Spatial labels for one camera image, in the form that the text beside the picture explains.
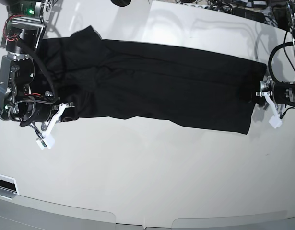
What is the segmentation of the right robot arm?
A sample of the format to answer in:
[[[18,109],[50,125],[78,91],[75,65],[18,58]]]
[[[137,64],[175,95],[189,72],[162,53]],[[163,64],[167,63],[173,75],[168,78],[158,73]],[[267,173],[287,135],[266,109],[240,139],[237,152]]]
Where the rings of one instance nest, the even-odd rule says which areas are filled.
[[[0,68],[0,119],[31,127],[44,140],[70,104],[59,98],[37,55],[55,0],[0,0],[8,18],[0,47],[7,54]]]

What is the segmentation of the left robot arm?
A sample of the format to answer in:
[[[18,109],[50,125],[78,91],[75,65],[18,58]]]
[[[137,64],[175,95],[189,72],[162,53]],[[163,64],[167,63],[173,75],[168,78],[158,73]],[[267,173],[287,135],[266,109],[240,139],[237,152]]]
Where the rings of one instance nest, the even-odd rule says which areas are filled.
[[[295,0],[289,0],[285,9],[287,30],[284,40],[271,51],[267,63],[269,75],[266,80],[259,83],[256,96],[260,98],[270,96],[271,101],[275,104],[283,104],[295,109]],[[291,82],[279,80],[274,74],[273,58],[278,51],[284,52],[292,67],[293,80]]]

